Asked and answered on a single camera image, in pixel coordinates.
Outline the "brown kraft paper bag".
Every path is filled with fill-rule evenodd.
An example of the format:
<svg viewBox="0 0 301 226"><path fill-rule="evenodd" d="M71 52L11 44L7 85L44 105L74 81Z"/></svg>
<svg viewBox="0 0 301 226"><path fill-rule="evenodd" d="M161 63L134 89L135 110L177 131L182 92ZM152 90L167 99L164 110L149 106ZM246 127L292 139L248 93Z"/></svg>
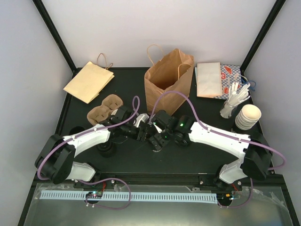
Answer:
<svg viewBox="0 0 301 226"><path fill-rule="evenodd" d="M152 66L144 75L144 88L147 112L165 110L172 115L185 102L190 95L192 76L194 70L194 56L185 54L179 49L174 49L156 63L151 60Z"/></svg>

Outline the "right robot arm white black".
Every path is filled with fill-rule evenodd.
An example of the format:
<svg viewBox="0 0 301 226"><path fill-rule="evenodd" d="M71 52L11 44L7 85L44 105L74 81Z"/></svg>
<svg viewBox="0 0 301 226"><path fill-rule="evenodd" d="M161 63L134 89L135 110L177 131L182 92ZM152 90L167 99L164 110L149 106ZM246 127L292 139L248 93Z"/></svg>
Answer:
<svg viewBox="0 0 301 226"><path fill-rule="evenodd" d="M164 110L152 116L150 124L161 130L150 138L150 142L158 149L167 141L173 140L180 147L201 143L235 156L235 161L219 167L213 179L213 185L219 190L226 190L234 182L244 178L262 181L268 175L272 153L263 147L266 140L262 134L251 137L222 129L214 133L189 116L177 119Z"/></svg>

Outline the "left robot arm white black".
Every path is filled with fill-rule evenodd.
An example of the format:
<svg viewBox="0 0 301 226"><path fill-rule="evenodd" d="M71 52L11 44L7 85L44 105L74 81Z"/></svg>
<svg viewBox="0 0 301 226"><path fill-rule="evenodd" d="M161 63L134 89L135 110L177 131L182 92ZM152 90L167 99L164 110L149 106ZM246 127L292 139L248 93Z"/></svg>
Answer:
<svg viewBox="0 0 301 226"><path fill-rule="evenodd" d="M75 157L93 146L98 146L103 156L110 156L115 151L113 140L118 136L144 141L148 119L146 113L138 114L121 106L90 129L64 137L52 135L35 161L39 179L49 179L56 185L65 180L81 180L91 188L98 187L101 176L88 163L76 162Z"/></svg>

